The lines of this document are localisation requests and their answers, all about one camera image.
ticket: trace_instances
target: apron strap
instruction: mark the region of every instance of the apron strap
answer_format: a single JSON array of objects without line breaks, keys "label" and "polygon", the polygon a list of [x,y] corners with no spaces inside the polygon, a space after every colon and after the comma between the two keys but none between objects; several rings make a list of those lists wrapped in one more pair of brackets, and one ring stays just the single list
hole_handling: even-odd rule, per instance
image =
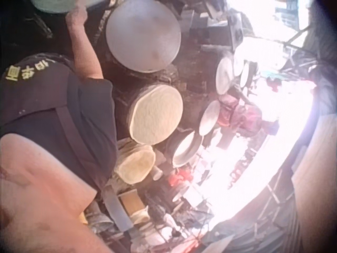
[{"label": "apron strap", "polygon": [[88,175],[94,180],[97,187],[102,189],[105,185],[105,181],[103,180],[105,176],[102,174],[102,171],[95,162],[95,159],[85,145],[67,106],[56,108],[56,113],[60,119],[66,138],[74,153],[78,157],[81,165],[84,167]]}]

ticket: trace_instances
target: person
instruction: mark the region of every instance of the person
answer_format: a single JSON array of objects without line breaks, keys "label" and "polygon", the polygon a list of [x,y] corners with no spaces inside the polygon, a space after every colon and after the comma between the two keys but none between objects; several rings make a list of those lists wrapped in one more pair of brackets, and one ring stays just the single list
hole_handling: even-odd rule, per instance
[{"label": "person", "polygon": [[279,122],[262,120],[262,111],[256,105],[240,105],[239,100],[229,94],[221,95],[219,100],[221,109],[217,123],[220,126],[231,128],[246,138],[257,135],[261,129],[269,135],[277,134]]},{"label": "person", "polygon": [[66,16],[74,63],[37,54],[0,81],[1,242],[13,252],[111,252],[78,220],[117,157],[112,84],[86,20],[77,1]]}]

